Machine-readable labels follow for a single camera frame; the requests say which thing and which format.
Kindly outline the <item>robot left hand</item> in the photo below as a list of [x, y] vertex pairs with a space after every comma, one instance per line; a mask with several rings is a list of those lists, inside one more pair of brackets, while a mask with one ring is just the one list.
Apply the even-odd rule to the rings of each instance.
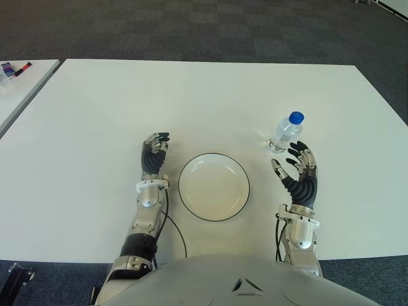
[[166, 158], [169, 133], [153, 133], [143, 141], [141, 166], [142, 175], [159, 175], [160, 169]]

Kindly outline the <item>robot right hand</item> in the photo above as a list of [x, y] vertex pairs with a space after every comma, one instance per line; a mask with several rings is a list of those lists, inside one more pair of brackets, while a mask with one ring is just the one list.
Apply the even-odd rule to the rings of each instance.
[[276, 159], [271, 160], [272, 170], [290, 194], [292, 204], [312, 210], [318, 187], [315, 157], [308, 146], [301, 141], [291, 142], [288, 153], [295, 159], [286, 158], [286, 162], [296, 168], [298, 178], [292, 178]]

